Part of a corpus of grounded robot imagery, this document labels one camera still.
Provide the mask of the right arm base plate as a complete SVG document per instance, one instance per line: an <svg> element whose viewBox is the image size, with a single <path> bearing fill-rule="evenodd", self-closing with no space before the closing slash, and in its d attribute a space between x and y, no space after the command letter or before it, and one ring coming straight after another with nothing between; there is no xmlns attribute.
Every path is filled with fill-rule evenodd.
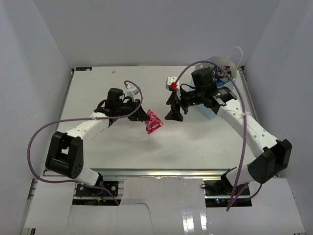
<svg viewBox="0 0 313 235"><path fill-rule="evenodd" d="M241 191L245 185L238 185L236 187L235 196ZM230 196L233 186L221 182L221 180L208 180L204 181L200 187L204 189L206 196ZM249 187L247 187L241 196L250 196Z"/></svg>

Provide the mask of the blue chips bag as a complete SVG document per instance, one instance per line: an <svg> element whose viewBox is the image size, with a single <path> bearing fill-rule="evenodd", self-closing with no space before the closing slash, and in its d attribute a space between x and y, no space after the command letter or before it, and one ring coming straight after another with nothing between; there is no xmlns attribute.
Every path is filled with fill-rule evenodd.
<svg viewBox="0 0 313 235"><path fill-rule="evenodd" d="M229 82L229 79L226 78L218 78L218 77L214 77L213 81L216 83L217 88L220 88L222 86L224 86L226 83Z"/></svg>

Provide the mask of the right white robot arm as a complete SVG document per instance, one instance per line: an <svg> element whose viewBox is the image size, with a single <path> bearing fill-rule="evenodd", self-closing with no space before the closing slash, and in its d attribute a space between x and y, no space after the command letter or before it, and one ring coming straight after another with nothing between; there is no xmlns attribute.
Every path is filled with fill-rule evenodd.
<svg viewBox="0 0 313 235"><path fill-rule="evenodd" d="M199 69L192 72L194 85L190 91L183 89L176 77L168 77L165 88L171 91L167 100L170 112L166 120L183 121L181 111L203 105L226 121L246 142L255 159L242 168L233 168L225 172L218 186L226 195L233 195L239 185L250 182L266 183L289 165L292 144L287 140L278 140L267 132L250 114L242 111L242 105L228 87L217 87L211 69Z"/></svg>

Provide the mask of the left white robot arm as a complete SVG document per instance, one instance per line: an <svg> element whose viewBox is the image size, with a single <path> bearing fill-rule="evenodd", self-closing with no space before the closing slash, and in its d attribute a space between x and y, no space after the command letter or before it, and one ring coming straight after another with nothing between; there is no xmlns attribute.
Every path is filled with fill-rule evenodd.
<svg viewBox="0 0 313 235"><path fill-rule="evenodd" d="M137 94L141 91L134 86L126 93L122 89L111 88L107 99L97 105L89 120L67 132L55 132L48 149L46 169L84 183L92 195L99 195L103 191L103 178L84 165L84 145L123 116L130 121L149 121L141 107L142 99L135 97Z"/></svg>

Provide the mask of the purple M&M's packet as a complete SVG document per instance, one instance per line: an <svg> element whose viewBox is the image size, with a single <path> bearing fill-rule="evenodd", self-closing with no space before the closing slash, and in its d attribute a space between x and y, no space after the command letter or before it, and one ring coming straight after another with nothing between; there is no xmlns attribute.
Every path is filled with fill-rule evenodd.
<svg viewBox="0 0 313 235"><path fill-rule="evenodd" d="M224 78L226 77L226 74L223 72L223 70L229 75L231 76L231 69L230 69L230 66L222 66L221 69L217 66L214 66L213 68L213 75L215 77L218 77L218 78Z"/></svg>

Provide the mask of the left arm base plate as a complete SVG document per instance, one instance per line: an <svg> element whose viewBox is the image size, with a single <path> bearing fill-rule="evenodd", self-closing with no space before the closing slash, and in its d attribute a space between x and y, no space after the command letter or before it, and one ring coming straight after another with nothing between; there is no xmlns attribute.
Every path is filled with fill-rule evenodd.
<svg viewBox="0 0 313 235"><path fill-rule="evenodd" d="M114 197L118 195L119 182L118 181L104 181L103 187L106 188ZM89 188L82 184L76 187L75 196L77 197L92 197L92 196L109 196L103 189Z"/></svg>

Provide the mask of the pink candy packet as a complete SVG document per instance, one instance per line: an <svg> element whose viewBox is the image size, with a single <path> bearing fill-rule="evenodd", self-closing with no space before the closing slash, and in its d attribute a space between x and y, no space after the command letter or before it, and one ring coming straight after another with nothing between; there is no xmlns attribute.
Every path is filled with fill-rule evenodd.
<svg viewBox="0 0 313 235"><path fill-rule="evenodd" d="M144 121L144 123L146 124L146 132L149 135L158 128L162 127L163 122L151 110L148 110L147 115L150 119L148 121Z"/></svg>

